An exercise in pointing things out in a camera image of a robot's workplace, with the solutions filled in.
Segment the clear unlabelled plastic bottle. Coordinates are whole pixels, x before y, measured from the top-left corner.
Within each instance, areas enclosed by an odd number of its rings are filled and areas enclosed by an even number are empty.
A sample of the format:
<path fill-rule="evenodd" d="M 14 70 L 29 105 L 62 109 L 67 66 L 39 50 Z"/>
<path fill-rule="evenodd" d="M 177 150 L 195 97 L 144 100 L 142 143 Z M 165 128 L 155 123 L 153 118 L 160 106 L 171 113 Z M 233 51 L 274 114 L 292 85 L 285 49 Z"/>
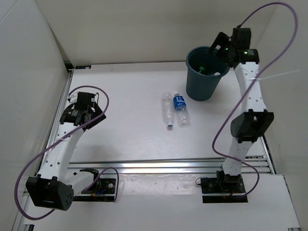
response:
<path fill-rule="evenodd" d="M 168 130 L 173 129 L 174 124 L 174 116 L 173 116 L 173 101 L 172 101 L 172 94 L 170 92 L 165 92 L 162 94 L 161 97 L 161 104 L 162 104 L 162 113 L 164 123 Z"/>

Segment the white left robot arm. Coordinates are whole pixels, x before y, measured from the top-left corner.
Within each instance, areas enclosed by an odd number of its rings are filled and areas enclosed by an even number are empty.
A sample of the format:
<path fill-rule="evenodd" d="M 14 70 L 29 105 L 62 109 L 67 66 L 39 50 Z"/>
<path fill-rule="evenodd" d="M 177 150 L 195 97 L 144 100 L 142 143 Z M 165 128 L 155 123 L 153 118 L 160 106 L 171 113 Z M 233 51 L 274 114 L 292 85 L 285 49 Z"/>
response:
<path fill-rule="evenodd" d="M 71 176 L 66 174 L 80 137 L 105 118 L 99 107 L 64 110 L 58 127 L 58 140 L 52 145 L 37 175 L 29 177 L 26 182 L 35 206 L 66 211 L 74 196 L 83 192 L 95 193 L 100 189 L 101 181 L 96 169 L 84 168 Z"/>

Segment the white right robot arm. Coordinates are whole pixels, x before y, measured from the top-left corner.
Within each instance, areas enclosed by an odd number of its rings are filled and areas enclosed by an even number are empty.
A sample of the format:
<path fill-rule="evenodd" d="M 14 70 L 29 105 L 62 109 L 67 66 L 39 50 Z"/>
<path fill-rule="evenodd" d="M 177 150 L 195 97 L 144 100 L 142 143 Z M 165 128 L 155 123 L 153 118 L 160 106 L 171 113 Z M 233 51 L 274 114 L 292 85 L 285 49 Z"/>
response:
<path fill-rule="evenodd" d="M 232 142 L 229 153 L 222 170 L 217 172 L 216 187 L 224 193 L 240 183 L 242 162 L 249 149 L 274 120 L 274 114 L 267 110 L 260 84 L 256 81 L 259 56 L 256 49 L 250 48 L 250 39 L 248 28 L 235 29 L 231 37 L 219 32 L 208 51 L 234 69 L 242 98 L 241 113 L 230 125 Z"/>

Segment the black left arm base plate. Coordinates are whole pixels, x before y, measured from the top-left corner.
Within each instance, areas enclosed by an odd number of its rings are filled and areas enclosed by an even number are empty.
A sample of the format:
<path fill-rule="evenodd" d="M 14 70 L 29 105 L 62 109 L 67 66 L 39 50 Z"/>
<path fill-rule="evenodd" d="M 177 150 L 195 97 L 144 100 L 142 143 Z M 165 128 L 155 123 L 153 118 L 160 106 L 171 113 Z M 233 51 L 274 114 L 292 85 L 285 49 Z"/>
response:
<path fill-rule="evenodd" d="M 85 194 L 80 194 L 74 197 L 74 202 L 114 202 L 116 196 L 117 179 L 115 178 L 100 178 L 98 180 L 96 191 L 90 190 Z"/>

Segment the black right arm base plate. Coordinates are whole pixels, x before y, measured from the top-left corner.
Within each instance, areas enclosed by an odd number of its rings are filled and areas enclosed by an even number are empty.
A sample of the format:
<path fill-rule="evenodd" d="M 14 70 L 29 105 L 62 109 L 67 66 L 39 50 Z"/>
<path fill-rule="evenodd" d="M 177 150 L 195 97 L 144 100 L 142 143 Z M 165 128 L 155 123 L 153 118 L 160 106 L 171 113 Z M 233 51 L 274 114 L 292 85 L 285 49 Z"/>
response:
<path fill-rule="evenodd" d="M 195 184 L 201 187 L 203 204 L 248 203 L 241 176 L 231 182 L 225 181 L 222 176 L 199 177 L 195 180 Z"/>

